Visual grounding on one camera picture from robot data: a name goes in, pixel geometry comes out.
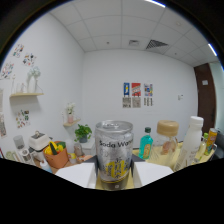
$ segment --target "ceiling light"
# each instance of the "ceiling light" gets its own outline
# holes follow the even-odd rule
[[[214,54],[215,56],[217,56],[217,54],[216,54],[215,50],[213,49],[212,45],[211,45],[211,44],[208,44],[208,46],[211,48],[213,54]]]
[[[156,4],[156,5],[159,5],[159,6],[163,7],[163,8],[166,7],[165,5],[163,5],[163,4],[159,3],[159,2],[153,1],[153,0],[145,0],[145,1],[146,2],[151,2],[151,3]]]

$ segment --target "brown door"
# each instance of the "brown door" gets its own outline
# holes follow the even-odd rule
[[[203,134],[215,127],[216,95],[209,64],[194,68],[198,87],[198,116],[204,118]]]

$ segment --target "white pot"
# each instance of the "white pot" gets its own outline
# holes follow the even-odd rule
[[[35,93],[36,92],[36,79],[34,76],[31,76],[30,81],[28,83],[28,93]]]

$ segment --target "wooden shelf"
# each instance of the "wooden shelf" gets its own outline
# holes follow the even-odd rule
[[[44,95],[44,94],[43,93],[16,93],[16,94],[10,95],[10,98],[16,97],[16,96],[40,96],[40,95]]]
[[[64,123],[63,125],[66,126],[66,127],[70,127],[70,126],[72,126],[73,124],[78,123],[79,121],[81,121],[81,119],[75,120],[75,121],[73,121],[72,123]]]

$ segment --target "white bottle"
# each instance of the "white bottle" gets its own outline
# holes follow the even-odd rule
[[[49,172],[49,173],[53,173],[51,167],[49,166],[48,162],[47,162],[45,159],[43,159],[43,160],[40,162],[40,166],[41,166],[41,168],[42,168],[43,170],[45,170],[45,171],[47,171],[47,172]]]
[[[190,118],[190,125],[187,134],[184,137],[184,142],[179,157],[174,166],[174,172],[192,164],[192,161],[194,160],[201,144],[201,128],[203,126],[203,122],[204,119],[201,117],[192,116]]]

